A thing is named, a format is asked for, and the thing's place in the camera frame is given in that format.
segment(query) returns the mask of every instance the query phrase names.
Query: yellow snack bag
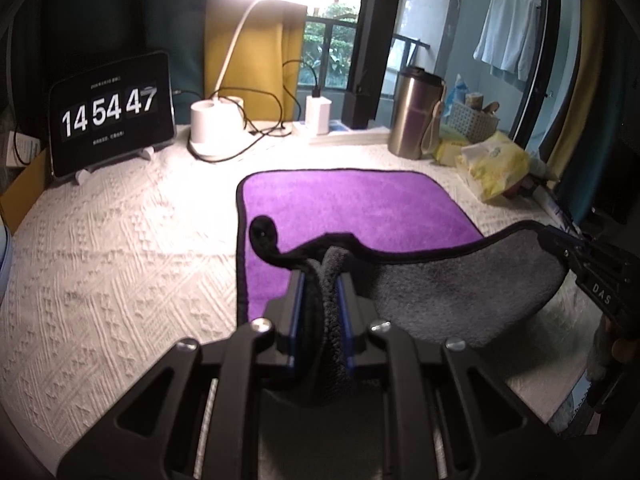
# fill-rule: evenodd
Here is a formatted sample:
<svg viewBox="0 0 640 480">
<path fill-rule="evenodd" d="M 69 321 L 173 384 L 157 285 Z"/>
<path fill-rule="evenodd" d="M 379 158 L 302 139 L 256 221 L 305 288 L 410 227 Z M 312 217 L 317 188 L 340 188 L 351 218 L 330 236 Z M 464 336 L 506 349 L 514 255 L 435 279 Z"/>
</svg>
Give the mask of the yellow snack bag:
<svg viewBox="0 0 640 480">
<path fill-rule="evenodd" d="M 456 157 L 460 177 L 482 202 L 501 195 L 529 173 L 529 155 L 500 132 L 462 148 Z"/>
<path fill-rule="evenodd" d="M 438 145 L 436 152 L 433 154 L 433 158 L 443 166 L 455 168 L 456 157 L 460 154 L 462 148 L 469 144 L 470 142 L 464 135 L 458 133 L 452 128 L 449 128 L 445 124 L 441 124 L 440 144 Z"/>
</svg>

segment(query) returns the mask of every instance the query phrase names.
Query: power adapter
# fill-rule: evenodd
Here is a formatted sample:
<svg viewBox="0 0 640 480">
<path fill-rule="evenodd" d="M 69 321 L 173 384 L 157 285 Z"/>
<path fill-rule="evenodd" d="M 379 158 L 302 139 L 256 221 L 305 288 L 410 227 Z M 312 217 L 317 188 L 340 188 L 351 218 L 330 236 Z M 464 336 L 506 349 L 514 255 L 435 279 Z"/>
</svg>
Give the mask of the power adapter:
<svg viewBox="0 0 640 480">
<path fill-rule="evenodd" d="M 313 136 L 329 133 L 331 101 L 326 97 L 306 98 L 305 126 Z"/>
</svg>

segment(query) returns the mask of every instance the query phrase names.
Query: dark green curtain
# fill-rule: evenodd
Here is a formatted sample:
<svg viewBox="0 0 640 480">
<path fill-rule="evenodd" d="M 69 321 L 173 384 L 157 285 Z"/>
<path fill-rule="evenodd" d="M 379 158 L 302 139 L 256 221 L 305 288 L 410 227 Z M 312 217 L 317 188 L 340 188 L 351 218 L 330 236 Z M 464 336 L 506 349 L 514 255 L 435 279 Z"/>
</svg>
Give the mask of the dark green curtain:
<svg viewBox="0 0 640 480">
<path fill-rule="evenodd" d="M 640 42 L 617 5 L 610 6 L 600 83 L 582 137 L 556 188 L 558 201 L 581 224 L 620 136 L 640 73 Z"/>
<path fill-rule="evenodd" d="M 46 138 L 53 83 L 155 50 L 169 53 L 174 89 L 202 93 L 205 8 L 206 0 L 27 0 L 15 20 L 12 47 L 20 126 Z M 194 100 L 176 98 L 177 123 L 190 122 Z"/>
</svg>

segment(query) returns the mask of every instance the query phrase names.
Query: bed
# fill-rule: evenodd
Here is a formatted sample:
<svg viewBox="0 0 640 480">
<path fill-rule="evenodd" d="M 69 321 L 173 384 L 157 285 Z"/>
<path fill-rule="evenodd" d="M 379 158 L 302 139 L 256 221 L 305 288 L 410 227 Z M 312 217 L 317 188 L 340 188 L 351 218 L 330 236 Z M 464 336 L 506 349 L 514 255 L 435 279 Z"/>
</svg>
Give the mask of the bed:
<svg viewBox="0 0 640 480">
<path fill-rule="evenodd" d="M 210 165 L 188 153 L 187 135 L 180 128 L 177 142 L 151 162 L 129 160 L 97 171 L 82 187 L 49 189 L 15 235 L 0 309 L 0 399 L 52 472 L 65 450 L 169 346 L 184 336 L 210 342 L 234 330 L 236 186 L 249 174 L 306 168 L 420 171 L 443 186 L 484 235 L 523 219 L 550 222 L 523 198 L 483 205 L 453 170 L 396 158 L 385 146 L 318 148 L 296 138 L 269 138 L 241 158 Z M 599 318 L 569 275 L 545 309 L 493 348 L 489 358 L 548 421 L 583 374 Z M 371 468 L 375 475 L 367 461 L 380 445 L 373 442 L 377 419 L 359 415 L 374 402 L 360 400 L 356 408 L 339 403 L 289 422 L 288 408 L 273 406 L 264 416 L 264 431 L 276 442 L 275 450 L 282 446 L 290 456 L 299 455 L 296 446 L 318 446 L 323 432 L 331 442 L 316 458 L 295 464 L 263 449 L 263 476 L 339 478 L 344 468 Z M 328 416 L 333 423 L 319 429 Z M 363 418 L 359 430 L 340 431 Z M 285 441 L 283 433 L 295 434 L 296 442 Z M 357 460 L 350 458 L 355 442 L 350 439 L 361 447 Z M 316 462 L 337 470 L 320 475 Z"/>
</svg>

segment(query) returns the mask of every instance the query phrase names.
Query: wire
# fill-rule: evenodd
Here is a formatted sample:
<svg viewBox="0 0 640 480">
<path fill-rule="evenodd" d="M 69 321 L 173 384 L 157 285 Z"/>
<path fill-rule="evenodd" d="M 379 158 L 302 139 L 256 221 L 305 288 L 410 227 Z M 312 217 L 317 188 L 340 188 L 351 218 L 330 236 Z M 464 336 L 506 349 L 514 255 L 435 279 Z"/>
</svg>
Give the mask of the wire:
<svg viewBox="0 0 640 480">
<path fill-rule="evenodd" d="M 202 95 L 200 92 L 196 92 L 195 90 L 174 90 L 172 93 L 174 96 L 182 95 L 182 94 L 191 94 L 191 95 L 195 95 L 197 98 L 201 100 L 204 99 L 204 95 Z"/>
<path fill-rule="evenodd" d="M 311 73 L 314 75 L 314 80 L 316 82 L 316 88 L 320 88 L 320 83 L 318 81 L 318 72 L 316 72 L 316 69 L 311 65 L 311 63 L 306 62 L 304 59 L 299 58 L 299 59 L 289 59 L 288 61 L 285 61 L 282 64 L 282 67 L 286 67 L 288 64 L 291 63 L 298 63 L 300 65 L 303 65 L 305 68 L 308 68 L 309 70 L 311 70 Z"/>
<path fill-rule="evenodd" d="M 209 99 L 213 99 L 217 94 L 219 94 L 219 92 L 226 91 L 226 90 L 241 90 L 241 91 L 245 91 L 245 92 L 254 92 L 254 93 L 257 93 L 257 94 L 262 94 L 262 95 L 267 95 L 267 96 L 273 97 L 275 99 L 275 101 L 277 102 L 278 107 L 280 108 L 280 119 L 278 120 L 278 122 L 276 123 L 275 126 L 272 126 L 270 128 L 260 129 L 254 124 L 254 122 L 251 119 L 249 119 L 249 117 L 246 114 L 246 111 L 244 110 L 244 107 L 238 101 L 236 101 L 236 100 L 234 100 L 232 98 L 229 98 L 229 97 L 218 95 L 218 99 L 224 99 L 224 100 L 226 100 L 226 101 L 228 101 L 230 103 L 235 104 L 238 107 L 238 109 L 242 113 L 242 117 L 244 118 L 245 126 L 247 124 L 249 126 L 251 126 L 252 129 L 250 130 L 250 133 L 252 135 L 258 135 L 259 137 L 257 139 L 255 139 L 254 142 L 249 144 L 247 147 L 243 148 L 240 152 L 236 153 L 235 155 L 228 156 L 226 158 L 220 158 L 220 159 L 217 159 L 217 160 L 210 160 L 207 157 L 204 157 L 204 156 L 200 155 L 199 153 L 196 153 L 196 151 L 193 149 L 193 147 L 190 145 L 190 143 L 188 143 L 187 144 L 187 148 L 188 148 L 189 152 L 197 160 L 200 160 L 202 162 L 207 162 L 208 164 L 219 164 L 221 162 L 229 162 L 230 160 L 234 160 L 235 158 L 238 158 L 240 155 L 244 155 L 246 152 L 248 152 L 252 147 L 254 147 L 258 142 L 263 140 L 265 137 L 274 137 L 274 138 L 277 138 L 277 139 L 281 139 L 281 138 L 290 136 L 291 132 L 289 132 L 289 133 L 287 133 L 285 135 L 280 135 L 280 136 L 272 135 L 277 130 L 281 130 L 281 131 L 285 130 L 285 127 L 284 127 L 284 108 L 282 107 L 282 102 L 280 101 L 280 99 L 278 99 L 278 96 L 276 94 L 274 94 L 272 92 L 267 92 L 265 90 L 257 90 L 257 89 L 254 89 L 254 88 L 226 86 L 226 87 L 219 88 L 215 92 L 213 92 L 213 94 L 211 94 L 209 96 Z M 194 92 L 194 91 L 191 91 L 191 90 L 175 90 L 173 92 L 173 94 L 175 96 L 181 95 L 183 93 L 191 93 L 191 94 L 197 95 L 198 97 L 202 97 L 197 92 Z"/>
<path fill-rule="evenodd" d="M 258 90 L 255 88 L 245 88 L 243 86 L 223 86 L 222 88 L 219 88 L 218 90 L 216 90 L 215 92 L 213 92 L 213 94 L 211 94 L 209 96 L 209 99 L 213 99 L 219 92 L 221 91 L 228 91 L 228 90 L 233 90 L 233 91 L 244 91 L 244 92 L 253 92 L 256 94 L 260 94 L 260 95 L 266 95 L 269 97 L 272 97 L 276 103 L 278 104 L 278 108 L 280 109 L 280 119 L 278 120 L 278 122 L 276 123 L 275 126 L 272 126 L 271 128 L 265 128 L 263 130 L 260 130 L 257 126 L 255 126 L 255 124 L 253 124 L 251 122 L 251 120 L 246 116 L 246 113 L 244 111 L 244 108 L 241 107 L 241 105 L 239 105 L 238 103 L 236 103 L 236 105 L 242 110 L 242 113 L 244 115 L 245 120 L 247 121 L 247 123 L 249 124 L 249 126 L 252 127 L 252 131 L 250 131 L 251 134 L 264 134 L 265 136 L 270 136 L 270 137 L 289 137 L 290 134 L 286 134 L 283 136 L 272 136 L 271 134 L 273 132 L 276 131 L 282 131 L 284 130 L 284 107 L 282 106 L 282 102 L 280 101 L 280 99 L 278 98 L 278 96 L 276 94 L 274 94 L 273 92 L 269 92 L 266 90 Z"/>
<path fill-rule="evenodd" d="M 15 153 L 15 158 L 18 159 L 18 162 L 27 167 L 29 165 L 28 162 L 24 162 L 22 160 L 22 157 L 20 156 L 20 152 L 18 151 L 18 119 L 15 120 L 15 128 L 14 128 L 14 153 Z"/>
<path fill-rule="evenodd" d="M 314 86 L 313 91 L 311 92 L 311 94 L 316 97 L 316 96 L 320 96 L 320 85 L 318 84 L 318 74 L 316 73 L 316 70 L 314 69 L 314 67 L 306 62 L 304 59 L 300 58 L 300 59 L 289 59 L 288 61 L 285 61 L 282 64 L 282 67 L 286 67 L 288 64 L 292 64 L 292 63 L 297 63 L 298 65 L 302 65 L 304 68 L 308 68 L 309 70 L 311 70 L 311 73 L 314 75 L 314 80 L 316 82 L 316 85 Z M 289 97 L 291 97 L 293 99 L 293 102 L 295 102 L 296 107 L 298 108 L 298 118 L 296 119 L 298 122 L 300 122 L 300 119 L 302 118 L 302 105 L 300 104 L 300 101 L 298 100 L 298 98 L 293 95 L 289 89 L 286 86 L 282 86 L 284 88 L 284 91 L 287 93 L 287 95 Z"/>
<path fill-rule="evenodd" d="M 298 98 L 291 92 L 289 92 L 289 89 L 287 89 L 286 86 L 283 86 L 283 88 L 287 95 L 293 99 L 293 102 L 295 102 L 296 107 L 298 108 L 298 118 L 296 119 L 296 121 L 300 122 L 300 119 L 302 118 L 302 105 L 300 104 L 300 101 L 298 101 Z"/>
</svg>

